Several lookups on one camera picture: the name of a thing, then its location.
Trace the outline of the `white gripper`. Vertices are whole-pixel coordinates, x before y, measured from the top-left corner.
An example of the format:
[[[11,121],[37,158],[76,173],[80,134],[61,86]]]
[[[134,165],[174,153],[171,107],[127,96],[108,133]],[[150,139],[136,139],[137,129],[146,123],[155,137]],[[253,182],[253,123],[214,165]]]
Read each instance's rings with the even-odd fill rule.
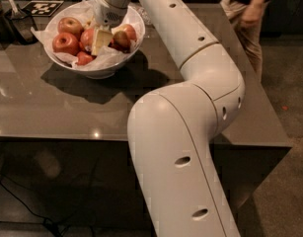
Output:
[[[97,56],[103,46],[110,44],[114,34],[125,32],[125,25],[120,25],[125,16],[125,9],[114,0],[94,0],[93,13],[99,25],[112,28],[112,32],[94,29],[91,54]]]

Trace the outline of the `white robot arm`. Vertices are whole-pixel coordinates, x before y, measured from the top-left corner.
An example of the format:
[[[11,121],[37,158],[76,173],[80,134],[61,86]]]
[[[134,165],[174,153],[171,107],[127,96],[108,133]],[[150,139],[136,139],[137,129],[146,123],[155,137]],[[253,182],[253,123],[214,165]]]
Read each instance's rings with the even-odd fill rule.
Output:
[[[115,27],[130,0],[94,0]],[[157,237],[241,237],[209,150],[236,117],[245,82],[228,52],[182,0],[139,0],[184,80],[141,97],[127,138]]]

